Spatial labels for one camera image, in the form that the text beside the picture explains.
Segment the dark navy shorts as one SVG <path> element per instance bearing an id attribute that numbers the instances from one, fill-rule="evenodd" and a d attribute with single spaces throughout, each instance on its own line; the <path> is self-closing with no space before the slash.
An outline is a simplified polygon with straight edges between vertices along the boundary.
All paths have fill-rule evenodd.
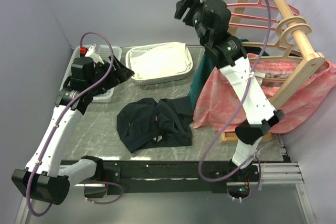
<path id="1" fill-rule="evenodd" d="M 127 104 L 117 115 L 117 132 L 130 153 L 138 150 L 192 145 L 191 99 L 143 98 Z"/>

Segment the pink hanger front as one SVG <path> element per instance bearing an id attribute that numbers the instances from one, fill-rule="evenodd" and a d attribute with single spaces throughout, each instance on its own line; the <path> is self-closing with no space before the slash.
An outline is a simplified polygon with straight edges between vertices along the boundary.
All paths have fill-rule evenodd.
<path id="1" fill-rule="evenodd" d="M 274 6 L 270 5 L 270 10 L 274 10 L 274 11 L 278 11 L 278 6 L 277 6 L 277 3 L 278 3 L 278 0 L 266 0 L 266 5 L 267 4 L 271 4 L 271 3 L 274 3 Z M 277 19 L 268 19 L 268 16 L 257 16 L 256 13 L 253 13 L 253 14 L 245 14 L 244 11 L 246 9 L 264 9 L 264 8 L 237 8 L 236 10 L 238 11 L 238 13 L 234 13 L 234 8 L 231 8 L 229 7 L 229 9 L 233 12 L 232 13 L 232 18 L 230 20 L 230 25 L 233 26 L 232 28 L 232 32 L 235 33 L 236 32 L 236 28 L 239 28 L 239 27 L 245 27 L 245 28 L 254 28 L 254 29 L 266 29 L 267 26 L 264 25 L 255 25 L 255 24 L 248 24 L 248 23 L 241 23 L 240 21 L 242 19 L 247 19 L 247 20 L 256 20 L 258 22 L 263 22 L 263 23 L 267 23 L 267 22 L 270 22 L 271 24 L 277 24 L 279 23 L 279 20 Z"/>

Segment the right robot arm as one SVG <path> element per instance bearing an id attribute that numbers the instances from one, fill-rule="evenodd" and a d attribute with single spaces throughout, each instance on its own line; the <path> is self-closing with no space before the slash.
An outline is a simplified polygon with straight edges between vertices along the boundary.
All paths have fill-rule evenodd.
<path id="1" fill-rule="evenodd" d="M 228 80 L 240 101 L 238 107 L 245 111 L 245 121 L 235 128 L 238 143 L 230 168 L 231 178 L 242 181 L 261 138 L 285 115 L 269 102 L 244 46 L 229 33 L 231 12 L 224 0 L 180 0 L 174 17 L 195 28 L 205 56 Z"/>

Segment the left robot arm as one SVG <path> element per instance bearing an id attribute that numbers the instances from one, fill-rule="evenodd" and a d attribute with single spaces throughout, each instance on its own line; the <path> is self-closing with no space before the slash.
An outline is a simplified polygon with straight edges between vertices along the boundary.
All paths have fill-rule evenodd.
<path id="1" fill-rule="evenodd" d="M 103 161 L 97 157 L 83 156 L 64 170 L 59 166 L 71 134 L 94 97 L 134 75 L 116 57 L 110 59 L 112 63 L 78 57 L 71 64 L 70 75 L 57 94 L 50 124 L 37 151 L 24 169 L 15 169 L 12 174 L 12 182 L 26 199 L 60 205 L 70 187 L 86 179 L 93 183 L 106 180 Z"/>

